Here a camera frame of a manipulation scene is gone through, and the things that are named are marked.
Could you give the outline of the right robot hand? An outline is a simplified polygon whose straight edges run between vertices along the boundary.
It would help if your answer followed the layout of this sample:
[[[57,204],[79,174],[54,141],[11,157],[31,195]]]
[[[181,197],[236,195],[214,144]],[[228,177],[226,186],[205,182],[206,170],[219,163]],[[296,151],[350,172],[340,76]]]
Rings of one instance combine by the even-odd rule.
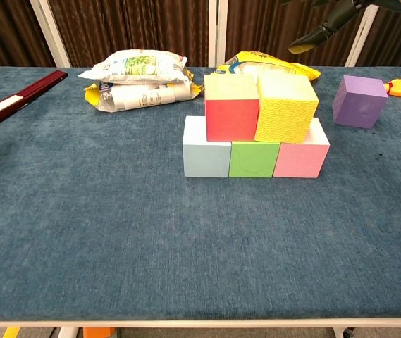
[[[340,0],[335,1],[333,10],[324,21],[309,34],[293,41],[288,50],[292,54],[305,53],[331,38],[360,11],[370,5],[379,6],[388,10],[401,13],[401,0],[398,1],[372,1],[372,0]]]

